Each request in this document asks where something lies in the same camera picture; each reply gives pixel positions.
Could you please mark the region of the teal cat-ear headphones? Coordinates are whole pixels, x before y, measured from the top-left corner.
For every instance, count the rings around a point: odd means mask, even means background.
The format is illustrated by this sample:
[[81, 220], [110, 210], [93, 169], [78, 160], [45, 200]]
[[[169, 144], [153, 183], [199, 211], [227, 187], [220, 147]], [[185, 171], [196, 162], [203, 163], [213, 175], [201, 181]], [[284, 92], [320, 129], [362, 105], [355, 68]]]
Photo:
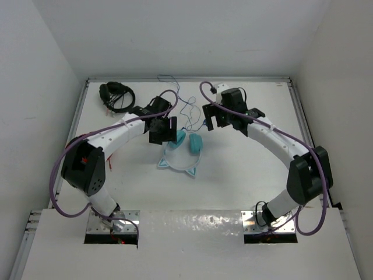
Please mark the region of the teal cat-ear headphones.
[[170, 169], [195, 178], [203, 150], [203, 141], [199, 134], [186, 133], [183, 129], [179, 129], [176, 141], [166, 142], [162, 147], [158, 169]]

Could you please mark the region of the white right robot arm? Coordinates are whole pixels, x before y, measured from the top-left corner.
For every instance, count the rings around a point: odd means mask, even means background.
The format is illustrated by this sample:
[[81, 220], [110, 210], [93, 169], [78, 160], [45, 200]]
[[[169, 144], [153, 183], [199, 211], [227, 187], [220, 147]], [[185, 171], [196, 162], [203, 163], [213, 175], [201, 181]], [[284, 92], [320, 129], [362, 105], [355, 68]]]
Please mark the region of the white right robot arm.
[[305, 206], [333, 187], [329, 155], [325, 148], [311, 148], [302, 140], [278, 129], [257, 108], [247, 107], [244, 90], [224, 84], [211, 86], [215, 101], [203, 106], [208, 130], [213, 130], [212, 118], [218, 127], [232, 126], [246, 137], [257, 141], [272, 152], [287, 168], [284, 190], [262, 206], [257, 218], [261, 227], [270, 227], [293, 209]]

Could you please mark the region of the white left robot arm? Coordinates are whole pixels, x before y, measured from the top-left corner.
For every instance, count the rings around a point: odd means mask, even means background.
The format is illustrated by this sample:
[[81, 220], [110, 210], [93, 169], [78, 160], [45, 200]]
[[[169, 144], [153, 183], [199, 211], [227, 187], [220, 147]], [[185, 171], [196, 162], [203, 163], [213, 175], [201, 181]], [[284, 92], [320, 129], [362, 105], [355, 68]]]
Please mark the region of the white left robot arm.
[[107, 159], [130, 140], [149, 133], [151, 144], [176, 141], [177, 117], [169, 116], [172, 105], [157, 96], [144, 108], [136, 106], [118, 122], [98, 132], [85, 134], [67, 147], [61, 176], [87, 197], [99, 214], [110, 217], [119, 205], [105, 184]]

